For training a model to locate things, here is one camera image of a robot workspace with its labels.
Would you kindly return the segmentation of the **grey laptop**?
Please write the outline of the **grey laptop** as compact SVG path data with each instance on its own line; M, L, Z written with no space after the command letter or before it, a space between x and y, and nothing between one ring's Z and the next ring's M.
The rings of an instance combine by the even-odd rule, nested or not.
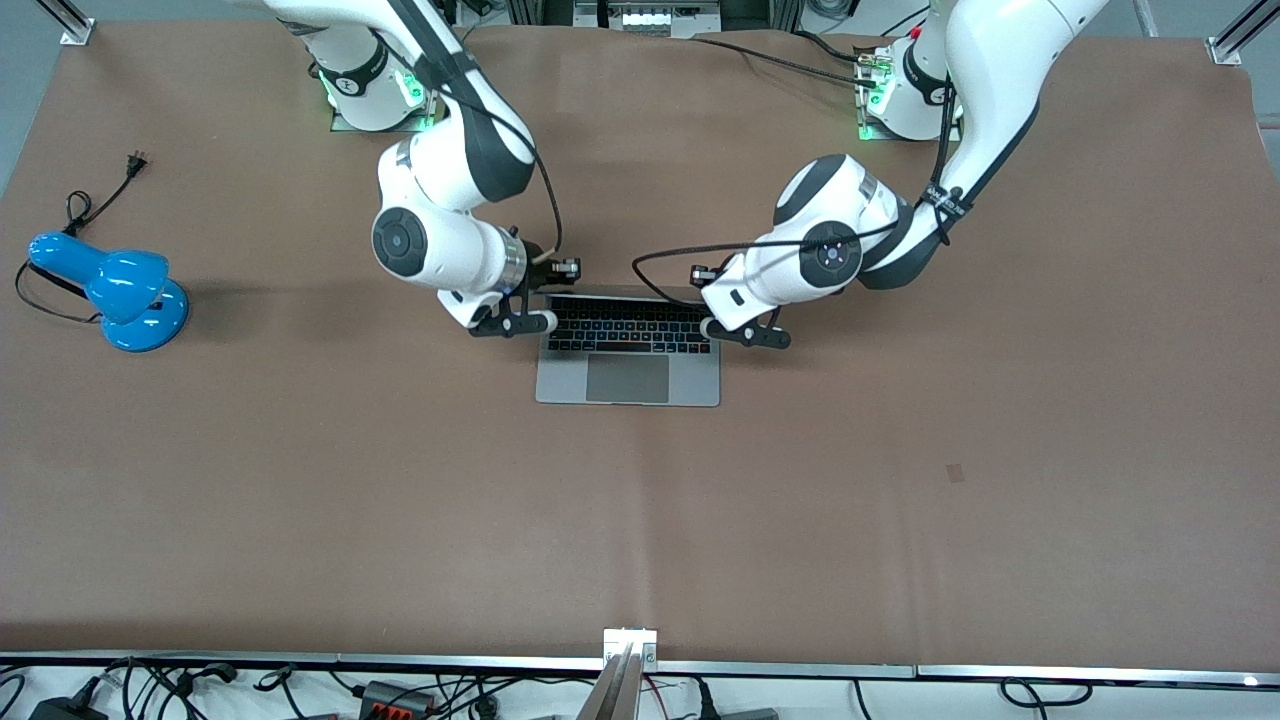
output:
M543 290L558 327L538 357L540 404L717 407L721 348L690 291L584 284Z

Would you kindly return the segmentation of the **grey control box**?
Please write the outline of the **grey control box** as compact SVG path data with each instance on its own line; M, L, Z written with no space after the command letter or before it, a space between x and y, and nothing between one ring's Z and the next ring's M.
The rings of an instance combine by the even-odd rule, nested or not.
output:
M631 35L692 38L722 29L721 0L573 0L572 24Z

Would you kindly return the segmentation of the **brown table mat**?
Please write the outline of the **brown table mat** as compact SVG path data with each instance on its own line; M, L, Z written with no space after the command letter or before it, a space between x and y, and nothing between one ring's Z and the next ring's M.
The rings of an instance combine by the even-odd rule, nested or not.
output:
M0 196L0 650L1280 673L1280 183L1247 70L1082 37L922 277L719 406L550 406L370 249L273 22L67 51ZM111 346L33 237L163 255Z

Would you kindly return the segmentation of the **blue desk lamp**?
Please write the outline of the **blue desk lamp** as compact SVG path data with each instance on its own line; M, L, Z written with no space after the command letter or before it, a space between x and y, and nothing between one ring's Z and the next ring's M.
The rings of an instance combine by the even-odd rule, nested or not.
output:
M56 287L84 299L115 348L148 352L173 341L189 315L184 288L169 277L169 261L160 254L136 250L101 250L77 237L49 232L32 238L27 266Z

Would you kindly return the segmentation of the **aluminium profile beam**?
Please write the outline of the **aluminium profile beam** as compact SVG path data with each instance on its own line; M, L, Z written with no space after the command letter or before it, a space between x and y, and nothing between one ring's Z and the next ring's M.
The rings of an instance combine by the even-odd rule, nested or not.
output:
M643 682L657 669L657 629L604 629L604 665L575 720L637 720Z

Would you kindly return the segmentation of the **black orange connector box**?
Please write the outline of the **black orange connector box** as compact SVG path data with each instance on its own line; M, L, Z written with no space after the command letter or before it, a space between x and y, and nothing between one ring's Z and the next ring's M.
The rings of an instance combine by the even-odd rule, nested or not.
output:
M436 698L426 691L411 691L387 682L358 685L357 720L429 720Z

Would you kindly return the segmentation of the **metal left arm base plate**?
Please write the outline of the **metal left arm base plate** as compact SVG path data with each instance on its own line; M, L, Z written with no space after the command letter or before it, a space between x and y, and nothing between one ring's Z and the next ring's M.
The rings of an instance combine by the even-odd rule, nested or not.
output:
M855 77L870 87L858 90L860 138L937 140L947 70L945 46L933 40L920 50L914 38L901 37L861 56Z

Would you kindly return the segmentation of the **metal table edge rail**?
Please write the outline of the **metal table edge rail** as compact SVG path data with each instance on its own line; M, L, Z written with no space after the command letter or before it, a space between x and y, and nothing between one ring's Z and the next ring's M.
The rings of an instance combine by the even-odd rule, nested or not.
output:
M403 655L403 653L266 653L236 651L155 651L141 650L0 650L0 664L29 665L108 665L116 659L156 660L161 664L184 661L228 661L233 664L317 665L321 669L355 671L388 666L407 673L438 669L479 669L489 671L530 673L596 673L604 661L599 657L529 657L483 655ZM1280 673L1210 671L1134 667L1061 667L1027 665L977 664L814 664L814 662L744 662L663 660L646 666L652 674L707 676L787 676L806 679L876 679L876 680L997 680L1015 676L1027 680L1066 682L1075 684L1162 684L1208 685L1242 691L1280 691Z

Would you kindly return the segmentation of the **aluminium corner post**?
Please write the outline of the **aluminium corner post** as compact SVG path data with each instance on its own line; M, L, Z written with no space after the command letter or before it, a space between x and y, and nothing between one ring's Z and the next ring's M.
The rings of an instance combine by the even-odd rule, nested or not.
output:
M35 0L60 27L63 46L86 46L93 33L96 19L82 12L73 0Z
M1277 18L1280 0L1252 0L1217 36L1204 41L1212 61L1224 67L1239 67L1242 50L1257 40Z

